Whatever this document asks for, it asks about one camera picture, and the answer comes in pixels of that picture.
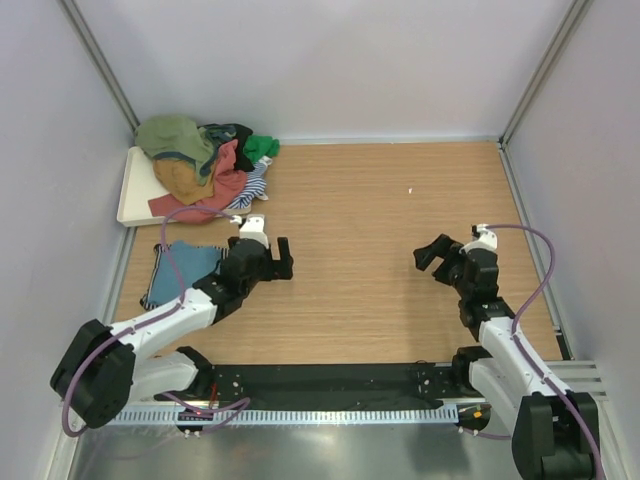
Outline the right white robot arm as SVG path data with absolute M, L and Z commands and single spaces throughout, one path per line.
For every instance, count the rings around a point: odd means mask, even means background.
M 476 343 L 452 359 L 452 387 L 477 392 L 509 430 L 515 467 L 524 479 L 602 479 L 599 413 L 591 394 L 574 391 L 542 360 L 499 294 L 498 237 L 486 224 L 466 244 L 441 234 L 413 256 L 459 296 L 462 324 Z

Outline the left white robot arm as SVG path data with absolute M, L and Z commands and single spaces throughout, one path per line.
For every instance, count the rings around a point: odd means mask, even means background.
M 82 325 L 50 380 L 63 401 L 65 433 L 75 433 L 71 412 L 87 428 L 98 429 L 131 402 L 170 394 L 204 398 L 214 385 L 215 368 L 202 354 L 192 347 L 157 353 L 236 312 L 259 282 L 291 279 L 289 241 L 280 237 L 277 245 L 275 258 L 267 244 L 232 237 L 219 267 L 176 299 L 112 326 L 96 319 Z

